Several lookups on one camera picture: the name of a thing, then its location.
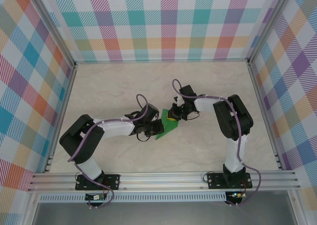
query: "marble surface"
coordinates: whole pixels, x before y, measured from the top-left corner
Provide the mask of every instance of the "marble surface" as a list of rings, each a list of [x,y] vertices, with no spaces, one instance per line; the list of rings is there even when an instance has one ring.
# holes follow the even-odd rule
[[[169,109],[176,96],[172,80],[190,84],[197,94],[228,97],[238,94],[254,120],[244,161],[257,169],[277,169],[274,154],[245,62],[160,62],[79,65],[61,135],[82,114],[118,118],[139,110],[138,93],[160,111]],[[108,172],[170,172],[222,170],[225,137],[216,116],[201,113],[159,140],[139,142],[136,136],[101,140],[94,152]],[[51,172],[77,172],[69,155],[58,145]]]

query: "plaid wall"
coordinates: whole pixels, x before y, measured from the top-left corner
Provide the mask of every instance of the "plaid wall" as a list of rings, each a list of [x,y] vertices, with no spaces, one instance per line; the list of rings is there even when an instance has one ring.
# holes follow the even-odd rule
[[[44,163],[70,67],[30,0],[0,0],[0,224]]]
[[[266,0],[43,3],[74,58],[84,61],[245,58],[266,8]]]
[[[317,219],[317,0],[289,1],[253,69],[306,214]]]
[[[266,13],[266,15],[265,15],[265,17],[264,17],[262,23],[261,23],[260,28],[258,29],[258,32],[257,32],[257,34],[256,34],[256,36],[255,36],[255,38],[254,38],[254,40],[253,40],[253,42],[252,42],[252,44],[251,44],[250,49],[249,49],[249,51],[248,51],[247,58],[250,57],[250,55],[251,55],[251,53],[252,53],[252,51],[253,51],[253,49],[254,49],[256,43],[258,42],[259,37],[261,36],[262,32],[264,31],[264,29],[265,29],[265,27],[266,27],[266,24],[267,24],[267,21],[268,21],[268,19],[271,17],[271,15],[272,15],[272,13],[273,13],[273,10],[274,10],[276,4],[278,3],[278,1],[279,1],[279,0],[273,0],[272,3],[271,3],[271,5],[270,5],[270,7],[268,8],[268,11],[267,11],[267,13]]]

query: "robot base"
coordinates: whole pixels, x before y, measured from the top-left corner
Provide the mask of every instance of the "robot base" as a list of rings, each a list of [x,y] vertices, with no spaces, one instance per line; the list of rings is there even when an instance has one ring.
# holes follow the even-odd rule
[[[104,184],[111,188],[112,190],[118,190],[120,184],[119,174],[102,174],[95,179],[100,184]],[[75,190],[103,190],[104,188],[91,183],[82,174],[78,175],[76,178]]]
[[[208,173],[207,174],[208,189],[244,189],[245,183],[247,189],[251,189],[252,181],[249,173],[245,173],[245,177],[238,183],[228,185],[223,177],[223,173]]]

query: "green object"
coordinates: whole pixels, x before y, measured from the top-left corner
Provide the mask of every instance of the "green object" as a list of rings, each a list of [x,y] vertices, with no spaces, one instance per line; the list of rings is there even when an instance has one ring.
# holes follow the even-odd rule
[[[163,137],[165,134],[169,133],[171,130],[178,127],[178,121],[172,121],[167,119],[167,113],[168,113],[168,110],[163,109],[161,119],[164,125],[164,132],[157,135],[156,140],[158,140],[159,138]]]

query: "cable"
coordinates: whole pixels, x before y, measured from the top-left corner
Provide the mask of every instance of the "cable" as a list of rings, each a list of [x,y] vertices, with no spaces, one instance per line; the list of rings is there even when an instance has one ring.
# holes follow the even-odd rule
[[[196,118],[198,118],[198,117],[200,116],[200,114],[199,114],[198,112],[195,112],[195,113],[198,114],[198,116],[197,116],[197,117],[194,117],[194,118],[187,119],[187,121],[189,121],[189,120],[194,120],[194,119],[196,119]]]
[[[114,122],[114,121],[122,121],[122,122],[134,122],[134,121],[137,121],[137,120],[140,120],[141,118],[143,118],[145,116],[145,114],[147,113],[148,111],[148,108],[149,108],[149,103],[148,103],[148,100],[144,97],[144,95],[141,95],[141,94],[137,94],[137,102],[139,105],[140,102],[139,102],[139,99],[138,99],[138,96],[141,96],[144,100],[145,100],[145,103],[146,103],[146,108],[145,108],[145,111],[144,113],[140,116],[140,117],[137,117],[137,118],[134,118],[134,119],[119,119],[119,118],[115,118],[115,119],[107,119],[107,120],[103,120],[103,121],[99,121],[99,122],[96,122],[93,126],[91,126],[89,128],[89,130],[87,131],[87,133],[85,134],[83,140],[81,140],[78,148],[76,149],[75,153],[67,160],[67,162],[71,162],[76,156],[77,154],[79,153],[80,149],[82,148],[82,146],[84,145],[84,142],[86,141],[89,133],[95,128],[97,127],[99,124],[102,124],[102,123],[105,123],[105,122]]]
[[[243,193],[245,195],[247,195],[247,186],[246,186],[246,184],[245,184],[245,182],[243,180],[241,181],[241,183],[243,183],[243,185],[244,185],[244,192]]]
[[[79,174],[80,172],[77,172],[76,174],[75,174],[75,181],[78,181],[77,180],[77,175]]]
[[[108,195],[108,193],[109,193],[109,190],[107,190],[107,194],[105,195],[105,188],[104,188],[104,190],[103,190],[103,196],[106,197],[106,196]]]
[[[140,141],[140,142],[147,142],[149,139],[150,139],[151,136],[149,136],[145,141],[142,141],[140,138],[139,138],[139,134],[137,133],[137,139]]]
[[[214,173],[214,172],[213,172],[213,171],[208,171],[206,174],[204,174],[204,176],[203,176],[203,181],[204,181],[205,183],[208,183],[208,181],[205,181],[205,176],[206,176],[208,173]]]
[[[107,119],[107,120],[99,121],[99,122],[95,123],[93,126],[91,126],[91,127],[89,128],[89,130],[88,130],[87,133],[85,134],[83,140],[81,140],[81,142],[80,142],[80,144],[79,144],[77,150],[75,151],[75,153],[74,153],[67,161],[68,161],[68,162],[73,161],[73,159],[77,156],[77,154],[79,153],[80,149],[81,149],[82,146],[84,145],[84,142],[85,142],[85,140],[87,139],[89,133],[90,133],[96,126],[98,126],[99,124],[102,124],[102,123],[105,123],[105,122],[113,122],[113,121],[134,122],[134,121],[137,121],[137,120],[140,120],[141,118],[143,118],[143,117],[145,116],[145,114],[147,113],[147,111],[148,111],[149,103],[148,103],[147,98],[145,98],[144,95],[142,95],[142,94],[137,94],[136,99],[137,99],[138,105],[139,105],[140,107],[142,107],[142,106],[141,106],[140,101],[139,101],[139,98],[138,98],[139,96],[141,96],[141,97],[144,99],[145,104],[146,104],[145,111],[144,111],[144,113],[143,113],[140,117],[137,117],[137,118],[134,118],[134,119],[118,119],[118,118],[115,118],[115,119]],[[101,186],[102,188],[105,188],[105,189],[107,189],[108,191],[111,191],[112,197],[110,198],[110,200],[107,201],[107,202],[105,202],[105,203],[103,203],[103,204],[101,204],[100,206],[96,207],[96,209],[97,209],[97,208],[99,209],[99,208],[102,208],[102,207],[104,207],[104,206],[107,206],[107,205],[114,199],[114,191],[113,191],[111,188],[109,188],[108,186],[103,185],[103,184],[100,184],[100,183],[98,183],[98,182],[96,182],[96,181],[90,179],[90,178],[80,169],[80,167],[79,167],[76,163],[74,163],[74,164],[75,164],[76,168],[82,173],[82,175],[83,175],[87,180],[89,180],[91,183],[94,183],[94,184],[96,184],[96,185],[98,185],[98,186]]]
[[[216,97],[216,96],[207,96],[207,95],[204,95],[204,96],[186,96],[186,95],[183,95],[181,94],[174,86],[174,82],[177,81],[177,83],[179,84],[180,88],[182,88],[182,85],[181,83],[179,82],[178,79],[173,79],[172,81],[172,86],[173,86],[173,89],[176,91],[177,94],[179,94],[180,96],[184,97],[184,98],[188,98],[188,99],[201,99],[201,98],[207,98],[207,99],[216,99],[216,100],[224,100],[229,106],[230,106],[230,109],[231,111],[233,112],[233,116],[234,118],[236,119],[236,122],[237,122],[237,127],[238,127],[238,134],[239,134],[239,139],[238,139],[238,151],[237,151],[237,157],[238,157],[238,160],[239,162],[246,168],[248,169],[251,169],[251,170],[254,170],[255,172],[258,173],[259,175],[259,184],[257,186],[257,188],[255,189],[254,193],[245,201],[241,202],[240,204],[245,204],[247,203],[248,201],[250,201],[250,199],[257,193],[257,191],[259,190],[260,188],[260,185],[261,185],[261,181],[262,181],[262,177],[261,177],[261,173],[253,168],[253,167],[250,167],[248,165],[246,165],[240,158],[240,147],[241,147],[241,140],[242,140],[242,132],[241,132],[241,125],[240,125],[240,122],[239,122],[239,118],[238,118],[238,115],[236,113],[236,110],[234,109],[233,105],[228,101],[228,99],[226,98],[223,98],[223,97]]]

